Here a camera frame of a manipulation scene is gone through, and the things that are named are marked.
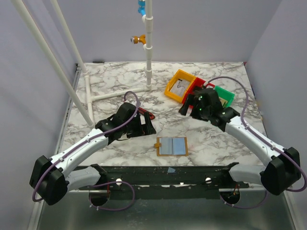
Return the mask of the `mustard yellow card holder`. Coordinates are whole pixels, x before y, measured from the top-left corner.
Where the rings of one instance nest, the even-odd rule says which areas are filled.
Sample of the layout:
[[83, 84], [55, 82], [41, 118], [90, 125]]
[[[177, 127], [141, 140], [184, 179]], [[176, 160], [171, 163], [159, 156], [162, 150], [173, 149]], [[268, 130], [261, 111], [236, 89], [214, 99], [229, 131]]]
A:
[[158, 137], [154, 147], [157, 156], [188, 156], [188, 143], [186, 137]]

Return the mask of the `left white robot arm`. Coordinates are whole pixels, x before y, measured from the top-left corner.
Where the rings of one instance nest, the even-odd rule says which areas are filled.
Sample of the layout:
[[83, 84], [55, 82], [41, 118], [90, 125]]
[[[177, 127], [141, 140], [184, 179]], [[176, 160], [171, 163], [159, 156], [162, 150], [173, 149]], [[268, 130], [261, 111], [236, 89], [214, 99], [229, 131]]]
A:
[[69, 190], [95, 185], [101, 177], [97, 166], [77, 171], [76, 167], [92, 154], [101, 150], [122, 136], [127, 138], [156, 134], [151, 119], [153, 114], [138, 109], [131, 103], [122, 104], [112, 116], [100, 120], [80, 141], [51, 158], [39, 157], [34, 164], [30, 186], [36, 195], [48, 205], [59, 202]]

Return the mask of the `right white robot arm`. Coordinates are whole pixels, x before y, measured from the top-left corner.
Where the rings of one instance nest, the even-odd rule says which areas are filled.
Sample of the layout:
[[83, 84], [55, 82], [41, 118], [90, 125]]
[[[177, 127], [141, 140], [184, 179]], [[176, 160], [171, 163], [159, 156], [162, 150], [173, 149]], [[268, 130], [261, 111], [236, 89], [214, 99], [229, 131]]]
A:
[[232, 164], [228, 173], [233, 181], [259, 184], [278, 196], [301, 178], [298, 151], [276, 144], [247, 124], [235, 109], [223, 107], [215, 89], [204, 88], [189, 94], [179, 113], [186, 115], [190, 106], [192, 118], [210, 122], [233, 136], [262, 162], [262, 166]]

